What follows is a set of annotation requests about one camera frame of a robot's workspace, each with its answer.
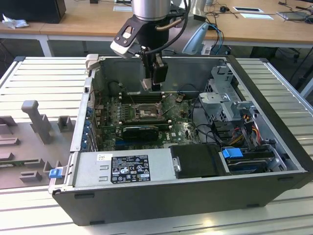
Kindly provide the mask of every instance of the slotted aluminum surface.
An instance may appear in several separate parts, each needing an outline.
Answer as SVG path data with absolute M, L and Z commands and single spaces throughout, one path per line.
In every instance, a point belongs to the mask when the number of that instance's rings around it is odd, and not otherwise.
M 59 116 L 76 120 L 88 77 L 85 58 L 26 57 L 15 63 L 11 74 L 0 81 L 0 116 L 29 122 L 21 110 L 22 104 L 25 100 L 37 100 L 39 113 L 46 114 L 50 121 Z
M 238 62 L 303 148 L 313 157 L 312 106 L 270 63 L 259 59 L 238 59 Z M 238 88 L 245 99 L 249 100 L 243 87 Z
M 240 60 L 240 63 L 264 66 L 264 63 L 257 59 L 244 59 Z M 273 74 L 250 75 L 251 78 L 269 76 L 272 79 L 275 77 Z M 55 76 L 48 78 L 49 81 L 58 80 Z M 271 92 L 262 91 L 264 95 Z M 276 95 L 266 95 L 266 97 L 272 103 L 280 103 L 287 98 L 286 101 L 290 102 L 293 100 L 293 95 L 289 94 L 288 90 L 281 90 L 276 91 Z M 78 98 L 76 95 L 76 93 L 63 94 L 66 100 L 76 100 Z M 13 101 L 21 101 L 27 97 L 27 94 L 12 95 L 12 99 L 13 97 Z M 47 97 L 45 95 L 37 94 L 36 97 L 42 101 L 49 101 L 45 99 Z M 281 110 L 279 114 L 281 117 L 291 117 L 291 121 L 294 120 L 293 117 L 308 121 L 306 118 L 312 116 L 305 109 L 297 112 Z M 310 142 L 306 137 L 301 141 Z M 0 231 L 8 235 L 55 234 L 56 232 L 80 235 L 311 235 L 313 234 L 312 205 L 313 184 L 309 183 L 301 189 L 284 192 L 263 208 L 79 227 L 73 224 L 71 218 L 58 206 L 46 187 L 24 188 L 17 189 L 16 193 L 0 192 Z

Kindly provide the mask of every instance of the black plastic cover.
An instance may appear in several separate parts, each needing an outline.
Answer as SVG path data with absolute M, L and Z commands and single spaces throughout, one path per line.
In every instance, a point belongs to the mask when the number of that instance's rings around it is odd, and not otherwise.
M 178 179 L 225 175 L 216 145 L 173 145 L 170 149 L 172 158 L 179 159 L 181 172 L 176 173 Z

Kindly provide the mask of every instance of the blue latch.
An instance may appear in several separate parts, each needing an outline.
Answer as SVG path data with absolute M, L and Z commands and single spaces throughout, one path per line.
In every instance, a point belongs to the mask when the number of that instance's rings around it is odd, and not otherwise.
M 52 170 L 50 170 L 49 178 L 50 179 L 62 178 L 62 169 L 52 169 Z
M 239 148 L 226 148 L 222 151 L 224 158 L 242 158 L 243 153 Z

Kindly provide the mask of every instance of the metal bracket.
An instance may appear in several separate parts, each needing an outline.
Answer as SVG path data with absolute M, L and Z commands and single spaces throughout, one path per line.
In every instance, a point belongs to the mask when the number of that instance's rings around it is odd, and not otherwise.
M 175 158 L 172 158 L 172 160 L 173 160 L 174 171 L 176 173 L 181 172 L 181 166 L 180 166 L 179 158 L 175 157 Z
M 86 69 L 87 70 L 92 70 L 92 69 L 100 66 L 99 65 L 99 61 L 100 61 L 99 54 L 89 54 L 89 55 L 87 55 L 86 62 L 85 62 Z
M 230 106 L 234 118 L 240 118 L 240 110 L 249 110 L 251 107 L 254 107 L 251 101 L 233 102 Z

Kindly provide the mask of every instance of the warning label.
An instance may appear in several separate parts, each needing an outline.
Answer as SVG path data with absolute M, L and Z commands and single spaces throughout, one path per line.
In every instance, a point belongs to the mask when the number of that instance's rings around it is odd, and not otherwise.
M 148 155 L 112 157 L 113 184 L 150 181 Z

